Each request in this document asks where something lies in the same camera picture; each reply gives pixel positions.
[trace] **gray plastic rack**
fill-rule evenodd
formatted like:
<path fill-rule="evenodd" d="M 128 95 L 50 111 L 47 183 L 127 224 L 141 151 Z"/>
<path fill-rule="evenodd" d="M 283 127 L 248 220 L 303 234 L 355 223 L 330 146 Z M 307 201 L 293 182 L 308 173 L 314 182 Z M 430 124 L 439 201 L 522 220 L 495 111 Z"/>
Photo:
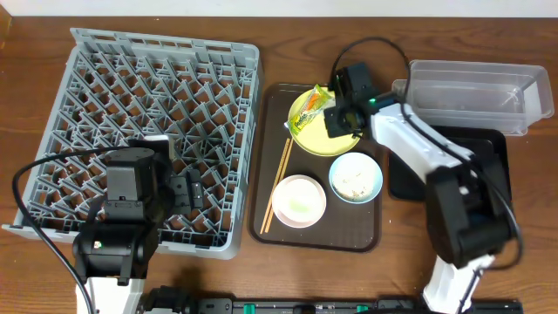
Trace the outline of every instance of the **gray plastic rack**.
<path fill-rule="evenodd" d="M 168 219 L 157 251 L 234 257 L 262 91 L 258 49 L 117 31 L 71 34 L 77 46 L 36 159 L 168 135 L 175 143 L 174 172 L 200 170 L 204 206 Z M 23 198 L 53 241 L 73 242 L 89 205 L 105 192 L 105 155 L 99 154 L 33 168 Z M 3 229 L 37 238 L 20 211 Z"/>

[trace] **transparent plastic bin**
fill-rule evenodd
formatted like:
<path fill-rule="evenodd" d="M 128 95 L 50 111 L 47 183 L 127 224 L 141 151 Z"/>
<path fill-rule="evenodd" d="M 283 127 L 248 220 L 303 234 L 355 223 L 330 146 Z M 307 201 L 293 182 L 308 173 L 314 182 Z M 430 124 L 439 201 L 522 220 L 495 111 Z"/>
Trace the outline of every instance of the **transparent plastic bin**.
<path fill-rule="evenodd" d="M 71 29 L 71 34 L 77 46 L 36 159 L 167 135 L 176 144 L 175 174 L 201 173 L 203 208 L 167 219 L 157 252 L 234 257 L 262 95 L 258 49 L 117 31 Z M 52 241 L 71 243 L 90 205 L 105 193 L 105 155 L 98 154 L 34 167 L 23 198 Z M 2 228 L 37 239 L 20 211 Z"/>
<path fill-rule="evenodd" d="M 392 90 L 404 86 L 398 79 Z M 525 135 L 555 112 L 548 73 L 538 65 L 414 60 L 407 101 L 426 123 L 505 135 Z"/>

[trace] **black tray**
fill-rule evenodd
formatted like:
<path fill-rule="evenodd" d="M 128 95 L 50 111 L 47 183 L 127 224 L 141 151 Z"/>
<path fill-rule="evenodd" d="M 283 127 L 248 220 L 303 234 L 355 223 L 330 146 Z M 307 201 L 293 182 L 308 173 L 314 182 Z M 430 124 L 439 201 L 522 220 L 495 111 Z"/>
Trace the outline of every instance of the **black tray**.
<path fill-rule="evenodd" d="M 511 197 L 512 189 L 504 134 L 496 130 L 468 127 L 433 126 L 432 128 L 455 144 L 470 149 L 480 157 L 498 154 L 506 173 L 507 188 Z M 399 200 L 423 201 L 425 199 L 425 184 L 409 166 L 392 152 L 388 153 L 388 188 L 390 196 Z"/>
<path fill-rule="evenodd" d="M 290 136 L 283 126 L 290 106 L 312 85 L 273 85 L 262 103 L 261 130 L 258 141 L 258 163 L 255 168 L 255 185 L 248 218 L 248 231 L 259 242 L 304 248 L 334 249 L 349 252 L 368 252 L 379 241 L 381 195 L 361 205 L 340 200 L 331 190 L 328 173 L 337 157 L 319 157 L 293 144 L 285 177 L 305 174 L 316 179 L 327 197 L 327 208 L 319 222 L 305 229 L 293 229 L 273 217 L 268 233 L 260 235 L 263 217 L 281 160 L 285 140 Z M 369 155 L 382 166 L 381 147 L 362 139 L 351 150 Z"/>

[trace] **yellow plate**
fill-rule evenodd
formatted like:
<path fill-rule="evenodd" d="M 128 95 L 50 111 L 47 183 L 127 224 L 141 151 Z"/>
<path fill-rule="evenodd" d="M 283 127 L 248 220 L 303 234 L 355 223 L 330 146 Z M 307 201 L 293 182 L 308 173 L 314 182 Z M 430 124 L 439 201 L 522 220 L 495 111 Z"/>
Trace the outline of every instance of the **yellow plate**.
<path fill-rule="evenodd" d="M 308 98 L 312 90 L 305 92 L 300 95 L 289 110 L 288 119 L 292 118 L 298 109 L 304 105 L 304 101 Z M 359 138 L 352 138 L 352 135 L 340 136 L 335 139 L 330 139 L 328 137 L 328 131 L 325 128 L 325 122 L 323 120 L 323 112 L 317 115 L 312 122 L 310 122 L 304 129 L 298 134 L 290 134 L 295 140 L 296 144 L 305 151 L 315 154 L 318 156 L 337 156 L 343 153 L 347 153 L 351 148 L 353 148 L 357 143 Z"/>

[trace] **light blue bowl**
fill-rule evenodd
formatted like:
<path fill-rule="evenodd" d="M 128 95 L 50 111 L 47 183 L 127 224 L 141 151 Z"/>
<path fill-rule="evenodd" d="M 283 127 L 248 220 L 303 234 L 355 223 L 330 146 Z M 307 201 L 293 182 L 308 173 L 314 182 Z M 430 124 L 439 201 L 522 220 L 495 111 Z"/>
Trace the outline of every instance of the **light blue bowl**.
<path fill-rule="evenodd" d="M 344 199 L 333 186 L 333 176 L 337 173 L 337 171 L 343 171 L 343 168 L 359 167 L 366 163 L 369 163 L 371 165 L 374 173 L 370 178 L 370 185 L 372 186 L 370 195 L 361 201 Z M 337 197 L 351 204 L 364 204 L 366 202 L 372 201 L 376 196 L 378 196 L 378 194 L 382 190 L 382 182 L 384 181 L 384 176 L 382 175 L 380 166 L 370 156 L 361 153 L 347 153 L 339 156 L 335 161 L 333 161 L 333 164 L 330 168 L 329 179 L 331 189 L 333 190 L 333 193 L 337 195 Z"/>

